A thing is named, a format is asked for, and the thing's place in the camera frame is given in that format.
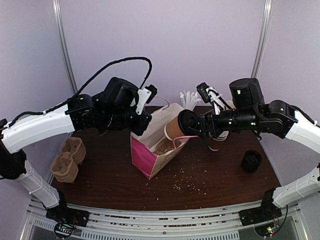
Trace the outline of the stack of brown paper cups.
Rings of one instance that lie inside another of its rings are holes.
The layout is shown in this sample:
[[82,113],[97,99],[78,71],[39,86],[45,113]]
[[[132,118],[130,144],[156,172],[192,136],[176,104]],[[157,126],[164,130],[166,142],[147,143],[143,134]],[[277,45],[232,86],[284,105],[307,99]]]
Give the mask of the stack of brown paper cups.
[[225,140],[227,139],[228,135],[229,135],[229,132],[224,131],[216,138],[210,137],[208,139],[208,148],[214,152],[219,151],[222,145],[224,144]]

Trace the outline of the single pulp cup carrier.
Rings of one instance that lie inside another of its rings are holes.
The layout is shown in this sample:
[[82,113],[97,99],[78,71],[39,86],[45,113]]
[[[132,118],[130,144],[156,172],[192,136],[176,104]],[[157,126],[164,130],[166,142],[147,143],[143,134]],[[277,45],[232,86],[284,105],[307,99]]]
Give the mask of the single pulp cup carrier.
[[173,141],[167,138],[164,138],[155,146],[155,149],[152,150],[151,152],[156,155],[163,155],[173,149],[174,149]]

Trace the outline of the white pink paper bag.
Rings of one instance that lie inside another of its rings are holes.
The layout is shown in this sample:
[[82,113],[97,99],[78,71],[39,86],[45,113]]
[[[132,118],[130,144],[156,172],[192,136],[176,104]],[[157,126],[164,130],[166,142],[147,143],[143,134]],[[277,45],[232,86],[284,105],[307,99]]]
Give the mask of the white pink paper bag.
[[183,110],[193,110],[200,101],[193,96],[186,103],[167,103],[167,105],[151,113],[151,122],[143,135],[130,135],[132,164],[151,180],[166,164],[168,164],[186,145],[190,135],[176,133],[171,138],[165,126],[175,120]]

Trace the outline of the stack of black cup lids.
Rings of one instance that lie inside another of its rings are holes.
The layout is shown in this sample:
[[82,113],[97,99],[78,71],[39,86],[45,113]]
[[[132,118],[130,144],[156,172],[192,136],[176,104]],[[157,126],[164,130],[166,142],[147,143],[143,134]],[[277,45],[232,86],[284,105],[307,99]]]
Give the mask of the stack of black cup lids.
[[262,156],[259,152],[248,150],[242,158],[241,168],[247,173],[254,173],[258,170],[261,162]]

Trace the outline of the stack of pulp cup carriers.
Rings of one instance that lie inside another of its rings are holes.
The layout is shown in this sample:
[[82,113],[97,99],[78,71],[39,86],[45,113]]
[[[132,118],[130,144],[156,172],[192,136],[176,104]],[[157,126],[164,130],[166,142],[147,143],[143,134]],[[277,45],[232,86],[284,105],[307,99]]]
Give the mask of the stack of pulp cup carriers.
[[87,150],[79,137],[67,138],[60,147],[60,154],[53,160],[50,171],[60,183],[73,184],[78,173],[78,165],[85,159]]

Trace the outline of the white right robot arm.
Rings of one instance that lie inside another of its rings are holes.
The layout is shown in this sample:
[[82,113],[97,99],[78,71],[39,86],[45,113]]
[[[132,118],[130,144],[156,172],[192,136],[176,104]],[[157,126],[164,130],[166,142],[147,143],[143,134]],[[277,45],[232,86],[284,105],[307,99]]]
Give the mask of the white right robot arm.
[[223,132],[252,131],[264,134],[263,144],[281,186],[269,190],[256,210],[259,220],[268,220],[277,208],[299,201],[320,190],[320,125],[300,108],[276,99],[264,101],[256,78],[242,78],[229,85],[232,104],[201,83],[197,91],[214,108],[197,115],[188,111],[181,119],[187,135],[218,138]]

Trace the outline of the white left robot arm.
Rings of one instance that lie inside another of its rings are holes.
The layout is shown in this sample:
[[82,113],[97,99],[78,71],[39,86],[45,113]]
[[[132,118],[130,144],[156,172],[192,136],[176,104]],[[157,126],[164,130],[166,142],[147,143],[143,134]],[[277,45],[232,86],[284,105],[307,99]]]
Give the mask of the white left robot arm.
[[140,136],[151,116],[144,108],[157,94],[153,85],[137,87],[113,77],[96,95],[76,94],[60,106],[1,123],[0,175],[22,185],[61,222],[72,218],[59,192],[39,171],[40,157],[46,160],[57,152],[55,139],[67,134],[95,129],[99,135],[128,129]]

